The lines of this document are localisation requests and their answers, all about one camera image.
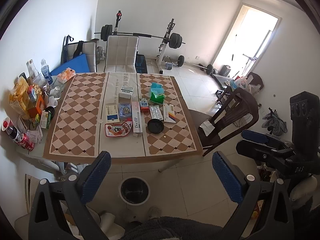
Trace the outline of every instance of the red can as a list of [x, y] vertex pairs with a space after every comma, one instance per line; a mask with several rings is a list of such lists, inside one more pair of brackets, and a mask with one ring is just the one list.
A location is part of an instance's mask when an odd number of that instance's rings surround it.
[[19, 144], [22, 148], [27, 149], [28, 151], [32, 151], [35, 147], [35, 143], [30, 140], [28, 135], [25, 133], [21, 133], [18, 137]]

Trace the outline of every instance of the black bucket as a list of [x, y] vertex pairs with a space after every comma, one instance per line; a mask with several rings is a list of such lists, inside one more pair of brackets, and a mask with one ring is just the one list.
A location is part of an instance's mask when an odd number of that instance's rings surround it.
[[150, 196], [148, 183], [139, 177], [128, 177], [119, 185], [119, 195], [129, 205], [139, 206]]

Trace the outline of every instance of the doorway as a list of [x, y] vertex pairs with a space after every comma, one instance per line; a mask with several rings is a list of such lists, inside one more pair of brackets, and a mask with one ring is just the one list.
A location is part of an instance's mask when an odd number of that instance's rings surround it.
[[230, 66], [230, 78], [247, 75], [272, 39], [279, 21], [280, 18], [242, 5], [213, 67]]

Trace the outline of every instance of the checkered tablecloth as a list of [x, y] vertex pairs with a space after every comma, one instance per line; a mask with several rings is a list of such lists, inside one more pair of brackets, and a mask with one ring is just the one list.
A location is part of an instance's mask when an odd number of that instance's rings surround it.
[[176, 123], [164, 122], [164, 130], [159, 134], [149, 132], [147, 126], [151, 119], [151, 113], [143, 114], [143, 122], [146, 127], [146, 135], [144, 135], [144, 144], [146, 155], [171, 154], [180, 152], [195, 151], [195, 143], [190, 133], [190, 128], [186, 121], [186, 116], [181, 107], [179, 98], [172, 84], [170, 76], [158, 74], [140, 74], [140, 95], [139, 98], [150, 98], [150, 86], [152, 82], [163, 85], [164, 103], [172, 104], [176, 117]]
[[94, 156], [97, 116], [106, 73], [76, 74], [55, 124], [50, 154]]

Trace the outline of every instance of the blue gripper pad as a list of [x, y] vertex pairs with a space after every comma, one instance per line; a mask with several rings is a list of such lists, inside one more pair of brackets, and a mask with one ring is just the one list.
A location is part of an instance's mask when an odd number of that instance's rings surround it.
[[243, 200], [241, 184], [217, 152], [212, 156], [212, 166], [229, 198], [233, 202], [241, 203]]
[[111, 166], [111, 156], [107, 152], [101, 160], [98, 162], [96, 167], [92, 170], [86, 181], [82, 186], [82, 194], [80, 195], [81, 202], [86, 204], [92, 201], [96, 194], [100, 184], [106, 176]]
[[256, 143], [265, 144], [269, 142], [268, 137], [265, 136], [264, 134], [250, 131], [250, 130], [243, 130], [241, 133], [241, 136], [243, 139], [256, 142]]

